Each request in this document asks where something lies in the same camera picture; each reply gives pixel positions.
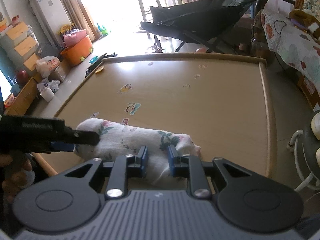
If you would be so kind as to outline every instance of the wooden table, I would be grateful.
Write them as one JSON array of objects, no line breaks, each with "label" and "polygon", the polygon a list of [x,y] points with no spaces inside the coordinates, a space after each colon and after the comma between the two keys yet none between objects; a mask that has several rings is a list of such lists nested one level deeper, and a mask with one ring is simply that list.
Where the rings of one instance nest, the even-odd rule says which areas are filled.
[{"label": "wooden table", "polygon": [[[74,129],[99,112],[101,119],[129,118],[131,126],[186,133],[201,147],[203,160],[221,156],[271,177],[276,126],[265,65],[263,59],[209,53],[109,58],[55,116]],[[125,84],[132,84],[131,91],[117,93]],[[125,112],[128,102],[141,104],[133,116]],[[35,157],[50,175],[81,162],[73,153]]]}]

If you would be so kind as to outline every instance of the plastic bag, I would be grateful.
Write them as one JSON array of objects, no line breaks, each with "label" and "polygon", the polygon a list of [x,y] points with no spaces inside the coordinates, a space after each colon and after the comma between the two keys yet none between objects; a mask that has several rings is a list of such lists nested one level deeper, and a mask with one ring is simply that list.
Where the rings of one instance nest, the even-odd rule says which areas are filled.
[{"label": "plastic bag", "polygon": [[37,88],[41,93],[44,88],[50,87],[53,93],[56,93],[59,89],[60,80],[52,80],[49,82],[47,78],[41,81],[41,83],[37,84]]},{"label": "plastic bag", "polygon": [[59,66],[60,60],[57,57],[47,56],[36,60],[36,69],[43,78],[47,78],[51,71]]}]

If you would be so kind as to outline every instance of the stuffed animal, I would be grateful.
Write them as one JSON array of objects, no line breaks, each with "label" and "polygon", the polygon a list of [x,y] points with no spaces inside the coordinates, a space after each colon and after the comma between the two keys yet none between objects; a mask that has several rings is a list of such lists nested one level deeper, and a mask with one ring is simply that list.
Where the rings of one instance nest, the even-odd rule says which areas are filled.
[{"label": "stuffed animal", "polygon": [[320,21],[313,15],[311,10],[294,9],[289,13],[290,19],[305,27],[308,32],[320,41]]}]

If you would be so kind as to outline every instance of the red balloon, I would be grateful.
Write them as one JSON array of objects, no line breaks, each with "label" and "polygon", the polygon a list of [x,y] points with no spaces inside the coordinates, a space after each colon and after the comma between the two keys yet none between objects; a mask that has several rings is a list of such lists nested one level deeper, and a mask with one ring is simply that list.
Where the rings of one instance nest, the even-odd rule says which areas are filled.
[{"label": "red balloon", "polygon": [[24,87],[29,81],[28,73],[25,70],[20,70],[16,75],[16,81],[19,86]]},{"label": "red balloon", "polygon": [[207,49],[206,48],[199,48],[196,50],[196,53],[206,53]]}]

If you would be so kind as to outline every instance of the human hand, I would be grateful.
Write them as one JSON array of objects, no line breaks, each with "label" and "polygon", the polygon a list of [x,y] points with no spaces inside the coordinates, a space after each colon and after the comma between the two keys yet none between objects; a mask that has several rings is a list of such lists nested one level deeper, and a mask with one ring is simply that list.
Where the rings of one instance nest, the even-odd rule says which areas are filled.
[{"label": "human hand", "polygon": [[[12,156],[9,154],[0,154],[0,167],[6,167],[12,163]],[[30,160],[26,160],[21,169],[31,171],[32,166]],[[21,188],[27,184],[26,174],[23,171],[18,171],[12,174],[8,179],[2,182],[2,189],[7,194],[6,198],[8,202],[12,202],[13,198],[20,192]]]}]

